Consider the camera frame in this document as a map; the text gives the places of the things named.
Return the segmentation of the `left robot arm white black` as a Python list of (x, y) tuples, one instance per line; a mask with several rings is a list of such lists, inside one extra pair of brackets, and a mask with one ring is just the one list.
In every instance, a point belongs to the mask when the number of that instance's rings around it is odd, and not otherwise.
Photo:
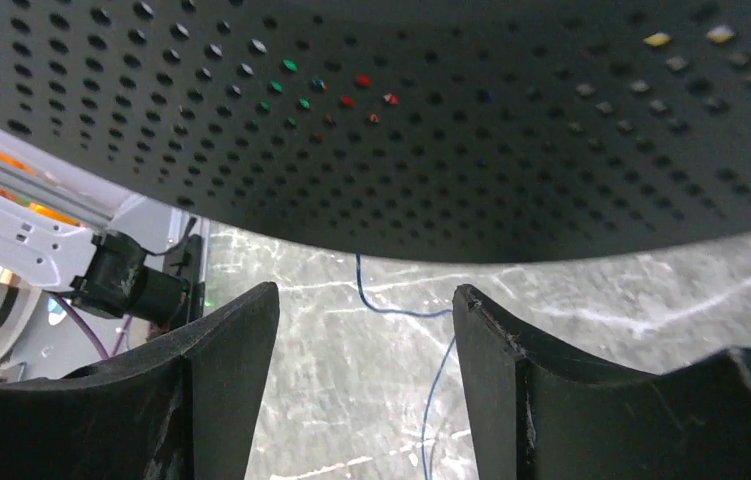
[(161, 327), (188, 312), (191, 282), (149, 267), (151, 255), (124, 232), (65, 224), (0, 196), (0, 266), (77, 309)]

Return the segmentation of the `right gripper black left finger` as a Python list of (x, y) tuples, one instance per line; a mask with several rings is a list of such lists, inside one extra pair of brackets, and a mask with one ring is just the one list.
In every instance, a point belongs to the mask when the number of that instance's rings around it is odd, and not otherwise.
[(241, 479), (279, 324), (276, 284), (60, 379), (0, 385), (0, 479)]

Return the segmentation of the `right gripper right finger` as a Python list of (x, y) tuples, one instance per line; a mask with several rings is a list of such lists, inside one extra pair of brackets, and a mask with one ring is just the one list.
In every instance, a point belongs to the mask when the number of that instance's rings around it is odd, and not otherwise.
[(453, 325), (483, 479), (751, 479), (751, 347), (664, 374), (589, 354), (471, 285)]

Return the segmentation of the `black spool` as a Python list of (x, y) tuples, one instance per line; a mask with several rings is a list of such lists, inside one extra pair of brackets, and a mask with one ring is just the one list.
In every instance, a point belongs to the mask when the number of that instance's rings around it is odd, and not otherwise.
[(751, 232), (751, 1), (0, 1), (0, 132), (372, 256)]

